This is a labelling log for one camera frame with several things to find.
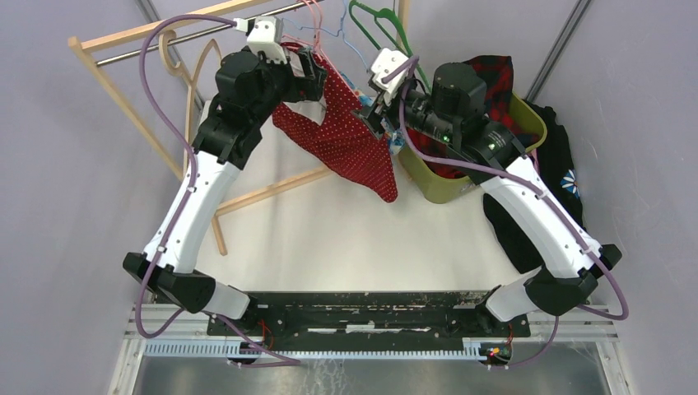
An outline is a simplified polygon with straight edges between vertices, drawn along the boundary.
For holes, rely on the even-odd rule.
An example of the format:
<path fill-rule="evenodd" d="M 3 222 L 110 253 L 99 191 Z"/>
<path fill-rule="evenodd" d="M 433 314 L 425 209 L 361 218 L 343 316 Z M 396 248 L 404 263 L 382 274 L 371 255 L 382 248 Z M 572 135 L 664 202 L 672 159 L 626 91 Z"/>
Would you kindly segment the pink hanger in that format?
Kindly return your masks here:
<path fill-rule="evenodd" d="M 292 18 L 283 17 L 282 22 L 284 26 L 291 29 L 291 33 L 284 33 L 284 39 L 310 47 L 322 60 L 334 67 L 332 60 L 325 53 L 322 46 L 322 33 L 324 32 L 323 8 L 319 5 L 319 1 L 295 1 L 295 5 L 301 5 L 307 11 L 311 23 L 303 25 Z"/>

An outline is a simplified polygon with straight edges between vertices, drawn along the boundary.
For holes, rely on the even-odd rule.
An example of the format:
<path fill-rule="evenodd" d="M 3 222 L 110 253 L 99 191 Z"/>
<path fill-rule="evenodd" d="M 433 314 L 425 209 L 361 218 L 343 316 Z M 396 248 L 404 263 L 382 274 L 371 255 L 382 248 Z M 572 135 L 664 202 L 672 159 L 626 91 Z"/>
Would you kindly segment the red polka dot garment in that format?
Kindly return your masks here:
<path fill-rule="evenodd" d="M 376 138 L 353 114 L 362 103 L 343 76 L 322 56 L 313 59 L 328 72 L 322 122 L 283 103 L 272 113 L 272 124 L 339 176 L 367 187 L 384 202 L 394 202 L 398 187 L 387 140 Z"/>

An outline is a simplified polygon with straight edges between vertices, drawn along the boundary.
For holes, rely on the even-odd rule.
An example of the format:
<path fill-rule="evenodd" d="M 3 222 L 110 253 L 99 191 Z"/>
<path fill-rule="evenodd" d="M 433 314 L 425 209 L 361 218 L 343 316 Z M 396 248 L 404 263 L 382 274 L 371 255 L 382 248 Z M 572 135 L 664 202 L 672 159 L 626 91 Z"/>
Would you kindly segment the red plaid shirt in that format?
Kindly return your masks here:
<path fill-rule="evenodd" d="M 509 114 L 510 102 L 513 99 L 514 66 L 510 56 L 479 55 L 464 63 L 473 68 L 477 76 L 487 85 L 484 100 L 485 111 L 489 118 L 505 125 L 522 145 L 529 147 L 540 141 L 536 132 L 526 132 Z M 408 128 L 407 133 L 420 152 L 434 157 L 445 157 L 444 146 L 433 139 Z M 445 179 L 461 179 L 466 176 L 456 167 L 425 162 L 429 169 Z"/>

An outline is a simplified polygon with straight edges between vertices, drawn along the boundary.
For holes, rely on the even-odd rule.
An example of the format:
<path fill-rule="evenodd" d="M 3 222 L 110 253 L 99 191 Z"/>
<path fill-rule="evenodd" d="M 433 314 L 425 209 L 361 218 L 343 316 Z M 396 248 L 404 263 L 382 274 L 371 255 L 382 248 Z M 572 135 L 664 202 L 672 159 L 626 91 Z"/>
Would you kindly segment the green hanger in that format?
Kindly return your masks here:
<path fill-rule="evenodd" d="M 393 9 L 381 8 L 375 9 L 362 1 L 350 1 L 347 5 L 348 14 L 354 25 L 360 32 L 369 40 L 369 42 L 379 51 L 382 47 L 379 41 L 372 36 L 369 30 L 361 23 L 361 20 L 355 16 L 355 9 L 358 8 L 366 14 L 370 15 L 377 29 L 384 35 L 394 49 L 398 49 L 406 56 L 411 57 L 412 51 L 408 42 L 407 33 L 403 25 L 405 17 L 404 12 L 409 8 L 409 1 L 401 1 L 398 6 L 398 12 Z"/>

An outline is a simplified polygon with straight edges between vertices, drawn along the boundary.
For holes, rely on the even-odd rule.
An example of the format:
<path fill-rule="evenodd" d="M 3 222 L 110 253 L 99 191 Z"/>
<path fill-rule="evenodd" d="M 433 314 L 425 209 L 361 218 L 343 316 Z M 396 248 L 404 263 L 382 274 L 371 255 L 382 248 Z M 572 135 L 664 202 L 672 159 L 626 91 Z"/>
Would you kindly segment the wooden hanger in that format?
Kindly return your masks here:
<path fill-rule="evenodd" d="M 170 55 L 170 50 L 175 46 L 174 40 L 176 38 L 177 33 L 173 29 L 163 30 L 158 35 L 158 53 L 165 70 L 171 76 L 180 78 L 187 87 L 186 117 L 183 136 L 187 143 L 191 143 L 195 133 L 193 126 L 195 99 L 198 93 L 198 79 L 200 77 L 202 67 L 211 51 L 216 54 L 218 61 L 222 60 L 222 54 L 216 40 L 210 39 L 204 45 L 201 53 L 199 54 L 193 74 L 191 74 L 183 61 L 174 60 L 174 58 Z"/>

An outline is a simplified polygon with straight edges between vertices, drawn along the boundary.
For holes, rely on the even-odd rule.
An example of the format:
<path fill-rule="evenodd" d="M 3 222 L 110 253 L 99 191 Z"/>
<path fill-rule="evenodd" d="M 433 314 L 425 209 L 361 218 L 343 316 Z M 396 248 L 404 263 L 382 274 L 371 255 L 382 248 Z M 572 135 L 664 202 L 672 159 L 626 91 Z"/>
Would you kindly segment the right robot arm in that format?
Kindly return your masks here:
<path fill-rule="evenodd" d="M 385 124 L 403 135 L 418 132 L 445 149 L 441 165 L 460 168 L 502 206 L 542 258 L 510 284 L 497 286 L 478 305 L 477 329 L 495 336 L 512 319 L 537 310 L 559 317 L 584 309 L 601 278 L 612 288 L 620 251 L 600 244 L 578 226 L 540 180 L 520 140 L 485 111 L 486 84 L 466 63 L 445 63 L 422 93 L 418 57 L 382 51 L 370 66 L 372 105 L 356 113 L 371 132 Z"/>

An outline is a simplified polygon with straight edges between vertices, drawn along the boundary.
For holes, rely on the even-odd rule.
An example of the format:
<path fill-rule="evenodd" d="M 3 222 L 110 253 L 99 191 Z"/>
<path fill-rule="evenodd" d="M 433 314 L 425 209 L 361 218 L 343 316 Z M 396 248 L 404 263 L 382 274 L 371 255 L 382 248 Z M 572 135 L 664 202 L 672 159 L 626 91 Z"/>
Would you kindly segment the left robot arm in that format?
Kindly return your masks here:
<path fill-rule="evenodd" d="M 318 101 L 328 71 L 309 47 L 286 50 L 285 63 L 243 49 L 225 56 L 218 92 L 200 124 L 185 172 L 160 229 L 123 268 L 147 290 L 190 312 L 227 317 L 237 333 L 257 328 L 258 311 L 243 291 L 197 270 L 203 237 L 230 186 L 261 142 L 261 127 L 282 103 Z"/>

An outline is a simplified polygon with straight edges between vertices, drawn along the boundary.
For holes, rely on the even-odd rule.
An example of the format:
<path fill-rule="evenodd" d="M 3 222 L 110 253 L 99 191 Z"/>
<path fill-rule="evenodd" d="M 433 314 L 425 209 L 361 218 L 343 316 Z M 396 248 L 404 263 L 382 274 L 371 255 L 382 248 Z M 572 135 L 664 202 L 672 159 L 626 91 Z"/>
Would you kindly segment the blue floral garment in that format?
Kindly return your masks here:
<path fill-rule="evenodd" d="M 350 79 L 349 77 L 340 72 L 340 76 L 344 79 L 346 84 L 351 88 L 354 95 L 358 98 L 363 106 L 370 106 L 374 103 L 374 99 L 366 95 L 361 91 Z M 396 156 L 404 147 L 405 141 L 401 132 L 399 132 L 389 121 L 382 120 L 381 124 L 384 128 L 384 135 L 388 141 L 389 154 L 391 156 Z"/>

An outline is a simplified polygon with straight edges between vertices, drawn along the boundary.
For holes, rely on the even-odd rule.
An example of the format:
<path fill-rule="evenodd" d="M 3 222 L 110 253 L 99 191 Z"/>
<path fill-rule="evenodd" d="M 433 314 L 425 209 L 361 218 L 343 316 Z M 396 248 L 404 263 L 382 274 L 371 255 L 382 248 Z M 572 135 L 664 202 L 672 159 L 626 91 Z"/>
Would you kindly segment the green plastic basket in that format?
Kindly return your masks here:
<path fill-rule="evenodd" d="M 547 126 L 532 106 L 513 94 L 508 108 L 508 115 L 517 123 L 523 134 L 518 138 L 526 146 L 526 152 L 531 152 L 541 146 L 547 138 Z M 398 153 L 398 161 L 407 172 L 408 178 L 419 188 L 423 197 L 435 204 L 451 202 L 468 193 L 476 185 L 469 177 L 447 179 L 434 173 L 428 163 L 418 157 L 404 143 Z"/>

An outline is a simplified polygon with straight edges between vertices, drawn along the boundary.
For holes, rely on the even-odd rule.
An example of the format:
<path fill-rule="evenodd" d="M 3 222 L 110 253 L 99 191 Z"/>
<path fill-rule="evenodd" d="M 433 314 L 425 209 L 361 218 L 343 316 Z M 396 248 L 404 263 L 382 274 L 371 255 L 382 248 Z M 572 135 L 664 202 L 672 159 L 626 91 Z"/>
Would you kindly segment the pink cloth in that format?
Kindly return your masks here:
<path fill-rule="evenodd" d="M 537 148 L 532 149 L 528 153 L 528 156 L 530 157 L 530 159 L 533 163 L 533 167 L 534 167 L 536 173 L 540 174 L 540 161 L 539 161 L 539 157 L 538 157 L 538 149 Z"/>

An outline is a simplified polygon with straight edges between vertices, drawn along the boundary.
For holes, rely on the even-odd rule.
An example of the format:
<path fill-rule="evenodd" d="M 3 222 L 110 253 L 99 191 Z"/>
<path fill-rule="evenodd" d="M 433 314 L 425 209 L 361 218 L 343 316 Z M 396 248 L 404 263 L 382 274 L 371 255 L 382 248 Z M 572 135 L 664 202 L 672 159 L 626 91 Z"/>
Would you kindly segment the black garment with flower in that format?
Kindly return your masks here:
<path fill-rule="evenodd" d="M 583 204 L 576 183 L 575 164 L 570 140 L 564 126 L 550 106 L 527 105 L 542 119 L 547 137 L 537 149 L 537 164 L 542 181 L 570 216 L 583 225 Z M 517 272 L 524 274 L 542 265 L 542 258 L 532 242 L 505 209 L 491 196 L 483 196 L 483 210 L 497 241 Z"/>

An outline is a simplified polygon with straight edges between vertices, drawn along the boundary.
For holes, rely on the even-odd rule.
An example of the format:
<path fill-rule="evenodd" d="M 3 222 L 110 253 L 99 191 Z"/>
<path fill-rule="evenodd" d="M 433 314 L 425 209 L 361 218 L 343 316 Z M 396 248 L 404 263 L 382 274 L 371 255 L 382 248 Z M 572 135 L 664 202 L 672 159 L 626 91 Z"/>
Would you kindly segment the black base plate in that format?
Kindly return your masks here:
<path fill-rule="evenodd" d="M 459 351 L 464 338 L 530 337 L 526 315 L 497 323 L 483 291 L 251 293 L 235 326 L 273 351 Z"/>

